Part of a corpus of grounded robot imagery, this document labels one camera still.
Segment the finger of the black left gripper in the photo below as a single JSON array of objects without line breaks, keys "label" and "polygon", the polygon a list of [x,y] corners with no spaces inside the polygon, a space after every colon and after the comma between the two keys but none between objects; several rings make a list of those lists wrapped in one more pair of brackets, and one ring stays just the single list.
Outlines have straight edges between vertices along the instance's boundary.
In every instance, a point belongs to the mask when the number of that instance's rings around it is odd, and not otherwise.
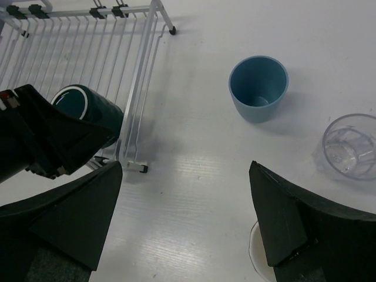
[{"label": "finger of the black left gripper", "polygon": [[70,117],[32,85],[1,92],[1,181],[22,170],[55,179],[84,166],[113,137],[107,127]]}]

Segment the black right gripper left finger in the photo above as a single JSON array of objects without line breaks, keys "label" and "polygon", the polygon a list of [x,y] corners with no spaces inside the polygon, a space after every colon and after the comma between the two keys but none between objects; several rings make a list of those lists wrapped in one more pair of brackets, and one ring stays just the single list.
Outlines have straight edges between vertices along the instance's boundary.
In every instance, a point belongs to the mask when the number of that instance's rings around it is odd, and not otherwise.
[{"label": "black right gripper left finger", "polygon": [[1,281],[89,281],[98,268],[123,171],[110,162],[1,206]]}]

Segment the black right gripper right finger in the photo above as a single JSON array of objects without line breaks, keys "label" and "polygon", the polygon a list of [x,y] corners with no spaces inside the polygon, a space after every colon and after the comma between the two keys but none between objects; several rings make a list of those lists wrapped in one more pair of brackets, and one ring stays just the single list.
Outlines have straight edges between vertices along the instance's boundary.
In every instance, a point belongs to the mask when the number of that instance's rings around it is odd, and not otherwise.
[{"label": "black right gripper right finger", "polygon": [[375,281],[375,214],[328,200],[255,161],[249,178],[277,281]]}]

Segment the dark green ceramic mug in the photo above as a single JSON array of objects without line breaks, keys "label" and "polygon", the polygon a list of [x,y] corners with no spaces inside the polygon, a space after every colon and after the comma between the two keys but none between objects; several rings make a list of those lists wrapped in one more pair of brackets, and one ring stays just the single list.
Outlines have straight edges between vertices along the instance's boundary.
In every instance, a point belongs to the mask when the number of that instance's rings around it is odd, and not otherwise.
[{"label": "dark green ceramic mug", "polygon": [[62,88],[53,97],[51,104],[68,116],[111,129],[114,137],[103,146],[104,148],[113,145],[120,136],[122,110],[84,85],[75,84]]}]

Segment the light blue plastic cup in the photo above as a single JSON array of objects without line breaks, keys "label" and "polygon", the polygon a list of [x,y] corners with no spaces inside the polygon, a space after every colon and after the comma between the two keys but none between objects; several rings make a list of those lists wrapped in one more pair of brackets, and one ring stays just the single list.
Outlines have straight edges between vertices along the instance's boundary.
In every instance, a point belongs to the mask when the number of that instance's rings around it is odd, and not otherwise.
[{"label": "light blue plastic cup", "polygon": [[263,123],[272,118],[287,93],[289,77],[280,61],[257,55],[240,61],[228,84],[239,114],[250,123]]}]

